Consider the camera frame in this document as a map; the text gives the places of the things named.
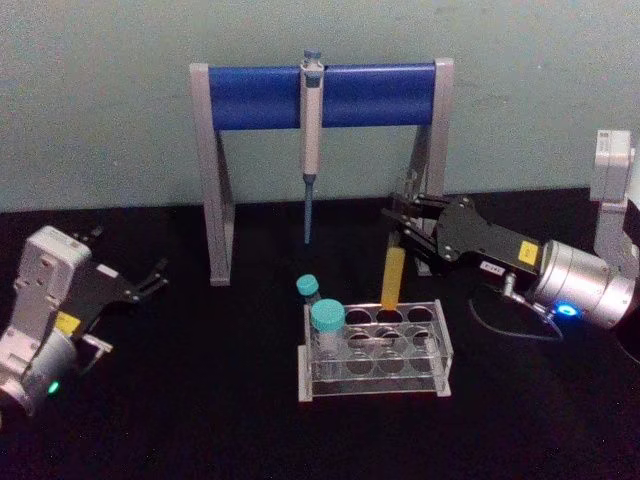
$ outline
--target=blue foam bar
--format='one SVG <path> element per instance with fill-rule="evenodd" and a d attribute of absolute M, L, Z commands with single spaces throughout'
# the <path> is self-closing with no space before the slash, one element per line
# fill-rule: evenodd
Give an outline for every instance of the blue foam bar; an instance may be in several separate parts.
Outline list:
<path fill-rule="evenodd" d="M 299 67 L 211 67 L 217 130 L 300 127 Z M 435 65 L 328 65 L 324 127 L 431 123 Z"/>

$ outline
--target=teal tube cap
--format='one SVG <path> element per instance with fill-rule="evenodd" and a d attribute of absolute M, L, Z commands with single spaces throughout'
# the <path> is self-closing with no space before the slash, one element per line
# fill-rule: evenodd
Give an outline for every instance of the teal tube cap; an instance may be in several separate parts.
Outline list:
<path fill-rule="evenodd" d="M 344 326 L 344 306 L 337 300 L 325 298 L 311 307 L 311 323 L 319 332 L 335 332 Z"/>
<path fill-rule="evenodd" d="M 311 275 L 310 273 L 301 276 L 296 281 L 296 287 L 298 287 L 298 292 L 303 297 L 310 297 L 314 293 L 318 291 L 319 285 L 316 277 Z"/>

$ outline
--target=green led light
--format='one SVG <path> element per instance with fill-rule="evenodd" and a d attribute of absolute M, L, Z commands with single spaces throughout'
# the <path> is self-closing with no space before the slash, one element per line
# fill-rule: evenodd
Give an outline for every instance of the green led light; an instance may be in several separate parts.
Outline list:
<path fill-rule="evenodd" d="M 59 388 L 60 383 L 58 381 L 53 382 L 51 385 L 49 385 L 49 395 L 53 395 L 54 393 L 56 393 Z"/>

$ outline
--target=light blue wall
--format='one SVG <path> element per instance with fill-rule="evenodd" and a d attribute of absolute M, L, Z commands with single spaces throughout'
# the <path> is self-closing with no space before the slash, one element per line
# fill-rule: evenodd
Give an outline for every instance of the light blue wall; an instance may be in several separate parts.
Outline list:
<path fill-rule="evenodd" d="M 0 211 L 201 198 L 188 64 L 456 61 L 448 191 L 586 185 L 598 128 L 637 130 L 637 2 L 9 0 Z M 380 196 L 411 128 L 333 129 L 318 197 Z M 300 199 L 295 132 L 225 136 L 240 202 Z"/>

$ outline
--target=black table surface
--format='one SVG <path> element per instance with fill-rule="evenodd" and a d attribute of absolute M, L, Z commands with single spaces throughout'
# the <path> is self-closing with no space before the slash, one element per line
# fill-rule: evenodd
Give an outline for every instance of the black table surface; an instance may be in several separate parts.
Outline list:
<path fill-rule="evenodd" d="M 489 220 L 591 250 L 583 189 L 473 195 Z M 103 315 L 113 352 L 65 378 L 36 417 L 0 436 L 0 478 L 640 478 L 640 366 L 615 337 L 564 321 L 563 343 L 512 339 L 473 320 L 473 274 L 420 278 L 402 301 L 442 301 L 454 348 L 451 397 L 297 399 L 303 339 L 296 278 L 325 297 L 376 302 L 386 201 L 237 207 L 232 285 L 208 285 L 201 207 L 0 215 L 0 323 L 11 314 L 24 240 L 44 224 L 105 227 L 94 258 L 131 280 L 166 256 L 171 284 Z"/>

